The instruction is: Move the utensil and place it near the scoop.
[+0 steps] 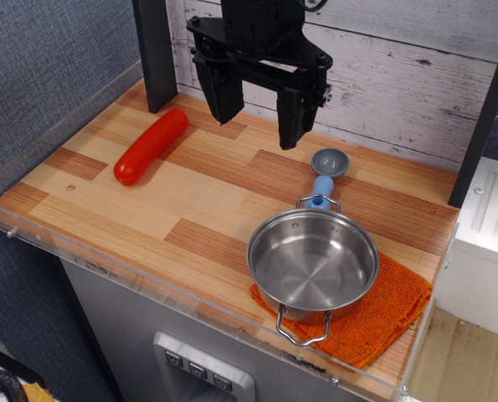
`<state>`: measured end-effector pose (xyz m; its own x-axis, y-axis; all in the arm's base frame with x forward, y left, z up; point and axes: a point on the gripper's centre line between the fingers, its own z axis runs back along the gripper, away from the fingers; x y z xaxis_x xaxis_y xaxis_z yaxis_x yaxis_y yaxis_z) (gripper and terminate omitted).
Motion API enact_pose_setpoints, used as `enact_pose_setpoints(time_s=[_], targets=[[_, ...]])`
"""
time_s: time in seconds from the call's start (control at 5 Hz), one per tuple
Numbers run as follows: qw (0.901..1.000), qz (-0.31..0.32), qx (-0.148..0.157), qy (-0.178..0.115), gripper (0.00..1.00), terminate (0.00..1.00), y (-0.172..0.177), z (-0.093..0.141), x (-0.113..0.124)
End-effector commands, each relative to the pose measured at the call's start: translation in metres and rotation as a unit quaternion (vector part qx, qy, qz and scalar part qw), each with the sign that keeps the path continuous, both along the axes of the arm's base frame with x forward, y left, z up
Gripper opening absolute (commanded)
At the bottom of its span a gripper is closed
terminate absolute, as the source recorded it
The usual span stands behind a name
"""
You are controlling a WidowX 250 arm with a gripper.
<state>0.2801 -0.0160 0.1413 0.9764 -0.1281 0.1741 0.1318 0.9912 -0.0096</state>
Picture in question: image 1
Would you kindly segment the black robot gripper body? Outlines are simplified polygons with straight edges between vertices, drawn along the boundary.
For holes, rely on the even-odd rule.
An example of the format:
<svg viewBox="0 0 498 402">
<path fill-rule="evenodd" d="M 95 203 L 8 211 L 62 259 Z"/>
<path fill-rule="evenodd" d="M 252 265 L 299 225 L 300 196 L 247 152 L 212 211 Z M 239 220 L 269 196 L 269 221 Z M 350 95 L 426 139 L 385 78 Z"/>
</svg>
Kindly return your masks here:
<svg viewBox="0 0 498 402">
<path fill-rule="evenodd" d="M 303 33 L 305 15 L 325 5 L 304 1 L 222 1 L 222 16 L 193 16 L 192 53 L 214 69 L 268 90 L 291 88 L 315 103 L 331 99 L 332 57 Z"/>
</svg>

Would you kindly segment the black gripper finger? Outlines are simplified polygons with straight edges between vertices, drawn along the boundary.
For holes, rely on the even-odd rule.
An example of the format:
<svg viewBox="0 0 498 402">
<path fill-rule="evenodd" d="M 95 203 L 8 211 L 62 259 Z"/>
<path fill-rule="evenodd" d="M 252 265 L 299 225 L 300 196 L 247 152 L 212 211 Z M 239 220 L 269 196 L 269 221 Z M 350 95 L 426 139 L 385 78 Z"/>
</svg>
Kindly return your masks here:
<svg viewBox="0 0 498 402">
<path fill-rule="evenodd" d="M 313 97 L 301 90 L 285 87 L 277 95 L 280 147 L 296 147 L 302 136 L 310 131 L 316 118 L 317 104 Z"/>
<path fill-rule="evenodd" d="M 198 80 L 212 116 L 219 124 L 231 121 L 244 108 L 242 80 L 226 64 L 195 59 Z"/>
</svg>

